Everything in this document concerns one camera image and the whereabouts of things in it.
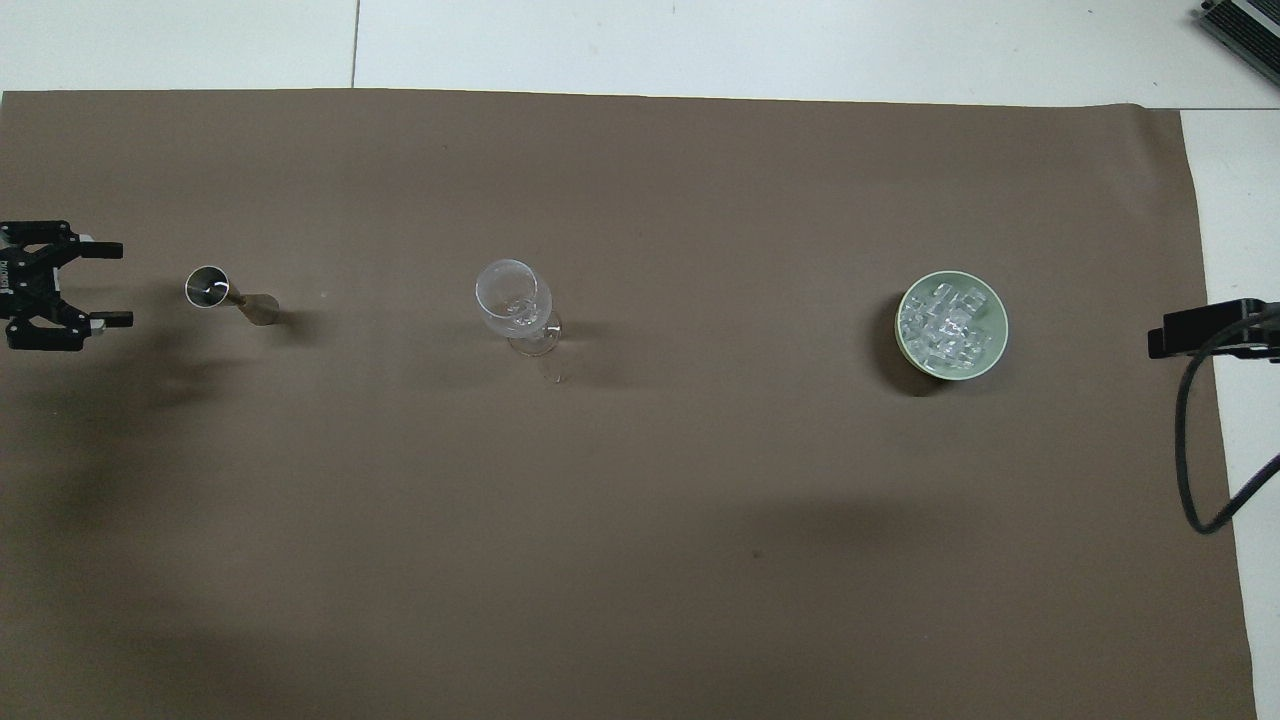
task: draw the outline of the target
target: bar jigger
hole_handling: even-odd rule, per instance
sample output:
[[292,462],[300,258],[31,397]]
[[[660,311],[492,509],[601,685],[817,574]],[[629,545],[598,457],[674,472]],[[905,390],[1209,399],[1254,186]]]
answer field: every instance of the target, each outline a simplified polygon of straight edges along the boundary
[[476,302],[489,329],[507,338],[516,352],[547,355],[561,337],[552,290],[520,260],[495,260],[476,278]]
[[242,295],[220,268],[205,265],[187,278],[187,300],[196,307],[234,305],[255,325],[270,325],[280,316],[280,304],[265,293]]

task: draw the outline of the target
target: metal jigger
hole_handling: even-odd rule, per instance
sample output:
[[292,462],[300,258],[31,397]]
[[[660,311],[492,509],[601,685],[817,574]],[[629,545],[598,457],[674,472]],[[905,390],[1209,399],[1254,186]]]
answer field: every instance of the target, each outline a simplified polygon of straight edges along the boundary
[[220,268],[205,265],[187,278],[187,300],[196,307],[232,304],[255,325],[270,325],[280,316],[280,304],[265,293],[241,295]]

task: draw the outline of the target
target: green bowl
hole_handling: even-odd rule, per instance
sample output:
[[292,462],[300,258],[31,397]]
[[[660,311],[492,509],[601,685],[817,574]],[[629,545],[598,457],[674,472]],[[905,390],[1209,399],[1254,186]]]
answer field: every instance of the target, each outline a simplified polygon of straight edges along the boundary
[[[916,357],[911,355],[911,351],[906,348],[906,343],[902,342],[902,304],[905,304],[906,299],[910,297],[911,293],[920,286],[936,286],[945,282],[951,283],[959,291],[977,287],[986,292],[987,297],[991,299],[987,310],[982,313],[980,318],[973,322],[973,325],[982,328],[984,332],[991,334],[992,346],[983,354],[982,361],[968,370],[925,368],[924,361],[927,357]],[[977,378],[993,368],[1005,354],[1005,346],[1009,345],[1009,313],[1005,310],[1005,304],[1000,300],[1000,296],[996,295],[996,291],[982,279],[960,270],[938,270],[937,273],[929,273],[915,281],[911,283],[911,287],[902,293],[902,299],[897,302],[897,313],[893,314],[893,337],[897,338],[897,347],[902,351],[902,355],[922,373],[943,380],[968,380]]]

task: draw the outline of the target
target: grout line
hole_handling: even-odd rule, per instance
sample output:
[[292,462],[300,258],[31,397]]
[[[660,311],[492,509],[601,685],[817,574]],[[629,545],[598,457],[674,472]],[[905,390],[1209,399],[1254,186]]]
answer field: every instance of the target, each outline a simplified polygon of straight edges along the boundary
[[360,53],[360,0],[356,0],[356,32],[351,37],[351,87],[356,87],[356,56]]

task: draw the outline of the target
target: black device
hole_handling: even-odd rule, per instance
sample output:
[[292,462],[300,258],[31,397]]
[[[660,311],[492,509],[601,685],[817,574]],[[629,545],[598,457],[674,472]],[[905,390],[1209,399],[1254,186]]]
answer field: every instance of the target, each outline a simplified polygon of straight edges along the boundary
[[[1266,309],[1266,302],[1256,297],[1244,297],[1169,313],[1165,315],[1164,325],[1147,332],[1147,355],[1152,359],[1194,355],[1222,328]],[[1217,343],[1212,354],[1234,355],[1240,359],[1268,357],[1272,363],[1280,363],[1280,328],[1243,328]]]
[[[84,338],[106,328],[133,325],[133,313],[84,313],[61,297],[58,270],[77,258],[124,256],[119,242],[95,242],[72,232],[65,220],[0,220],[0,316],[14,350],[84,347]],[[56,327],[32,323],[44,318]]]
[[1280,85],[1280,0],[1206,0],[1199,26]]
[[1196,370],[1213,355],[1266,357],[1280,363],[1280,302],[1248,297],[1169,313],[1162,327],[1147,332],[1147,355],[1152,359],[1189,355],[1192,359],[1183,370],[1174,404],[1174,470],[1187,521],[1197,533],[1216,533],[1267,480],[1280,473],[1280,455],[1254,473],[1212,520],[1201,520],[1187,477],[1187,400],[1192,380],[1196,379]]

